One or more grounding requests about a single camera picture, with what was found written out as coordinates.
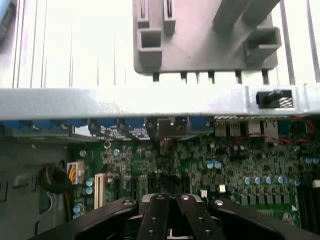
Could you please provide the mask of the green motherboard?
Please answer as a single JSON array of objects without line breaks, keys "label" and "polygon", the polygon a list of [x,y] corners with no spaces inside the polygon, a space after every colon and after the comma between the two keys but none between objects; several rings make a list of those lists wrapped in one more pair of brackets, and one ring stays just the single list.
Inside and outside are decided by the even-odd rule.
[{"label": "green motherboard", "polygon": [[[174,148],[176,176],[190,178],[190,194],[207,204],[225,198],[286,224],[301,228],[297,187],[309,190],[313,232],[313,181],[320,180],[320,119],[293,116],[277,120],[278,139],[215,135],[215,122],[207,133],[186,135]],[[147,194],[159,191],[157,152],[147,128],[129,131],[92,126],[97,142],[75,144],[67,175],[73,183],[68,195],[68,218],[94,210],[95,175],[105,174],[105,204],[114,201],[114,178],[120,177],[122,197],[131,198],[131,178],[147,175]],[[225,193],[218,185],[226,186]],[[201,198],[207,190],[207,198]]]}]

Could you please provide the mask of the long black expansion slot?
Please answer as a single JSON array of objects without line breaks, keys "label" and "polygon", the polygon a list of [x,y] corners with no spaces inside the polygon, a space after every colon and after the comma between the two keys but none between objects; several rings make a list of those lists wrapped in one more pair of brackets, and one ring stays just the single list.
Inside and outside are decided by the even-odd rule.
[{"label": "long black expansion slot", "polygon": [[123,195],[123,187],[122,187],[122,180],[119,176],[114,178],[113,181],[113,200],[118,200]]},{"label": "long black expansion slot", "polygon": [[132,199],[139,199],[139,177],[133,176],[130,180],[130,195]]},{"label": "long black expansion slot", "polygon": [[181,192],[183,194],[190,193],[190,177],[188,175],[184,174],[181,176],[180,185],[181,185]]}]

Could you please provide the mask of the gray metal PC case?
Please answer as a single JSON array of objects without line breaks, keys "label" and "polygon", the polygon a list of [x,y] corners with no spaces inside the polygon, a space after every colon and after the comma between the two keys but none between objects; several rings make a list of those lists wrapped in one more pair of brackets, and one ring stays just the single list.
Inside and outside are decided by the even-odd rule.
[{"label": "gray metal PC case", "polygon": [[[293,108],[260,109],[257,92],[273,90],[291,90]],[[0,88],[0,240],[27,240],[75,219],[68,217],[74,189],[68,163],[74,161],[74,145],[99,140],[92,126],[129,131],[146,128],[148,117],[178,116],[187,117],[186,136],[207,133],[217,121],[320,119],[320,84]],[[146,194],[137,201],[139,216],[156,194],[166,195]],[[203,203],[198,195],[177,196],[182,195],[206,207],[226,199]],[[169,197],[167,236],[190,238],[176,197]],[[128,223],[125,235],[112,240],[136,240],[139,225]]]}]

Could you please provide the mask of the silver rear port block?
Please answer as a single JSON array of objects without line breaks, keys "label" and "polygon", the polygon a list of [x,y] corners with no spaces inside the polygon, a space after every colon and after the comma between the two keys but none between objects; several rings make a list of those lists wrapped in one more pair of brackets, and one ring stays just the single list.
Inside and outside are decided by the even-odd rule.
[{"label": "silver rear port block", "polygon": [[216,137],[240,137],[246,135],[246,124],[242,121],[216,121],[214,123]]},{"label": "silver rear port block", "polygon": [[262,137],[266,142],[275,142],[279,138],[278,123],[275,120],[251,120],[248,122],[248,136]]}]

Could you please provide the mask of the black intrusion switch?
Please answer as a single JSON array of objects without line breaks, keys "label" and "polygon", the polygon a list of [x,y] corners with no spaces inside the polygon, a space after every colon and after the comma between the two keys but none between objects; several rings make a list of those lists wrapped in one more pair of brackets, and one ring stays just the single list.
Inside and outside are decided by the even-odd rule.
[{"label": "black intrusion switch", "polygon": [[293,108],[292,91],[281,89],[258,91],[256,94],[256,104],[260,109]]}]

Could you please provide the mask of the blue plastic object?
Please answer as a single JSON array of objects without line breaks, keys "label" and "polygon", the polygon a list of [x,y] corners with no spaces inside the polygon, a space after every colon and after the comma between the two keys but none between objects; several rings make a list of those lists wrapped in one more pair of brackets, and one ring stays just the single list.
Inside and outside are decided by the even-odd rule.
[{"label": "blue plastic object", "polygon": [[3,42],[9,23],[16,11],[15,0],[0,0],[0,44]]}]

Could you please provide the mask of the white PCI expansion slot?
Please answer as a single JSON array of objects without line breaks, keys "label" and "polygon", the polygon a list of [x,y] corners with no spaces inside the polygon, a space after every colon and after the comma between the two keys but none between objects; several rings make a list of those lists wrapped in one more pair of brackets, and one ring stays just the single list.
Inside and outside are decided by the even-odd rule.
[{"label": "white PCI expansion slot", "polygon": [[98,209],[105,204],[105,178],[104,173],[97,173],[94,176],[94,209]]}]

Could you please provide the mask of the gray plastic parts rack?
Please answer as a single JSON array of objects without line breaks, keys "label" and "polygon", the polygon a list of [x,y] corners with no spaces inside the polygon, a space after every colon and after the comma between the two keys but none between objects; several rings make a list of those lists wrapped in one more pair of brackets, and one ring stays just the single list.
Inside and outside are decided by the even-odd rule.
[{"label": "gray plastic parts rack", "polygon": [[281,0],[132,0],[133,66],[139,74],[272,70]]}]

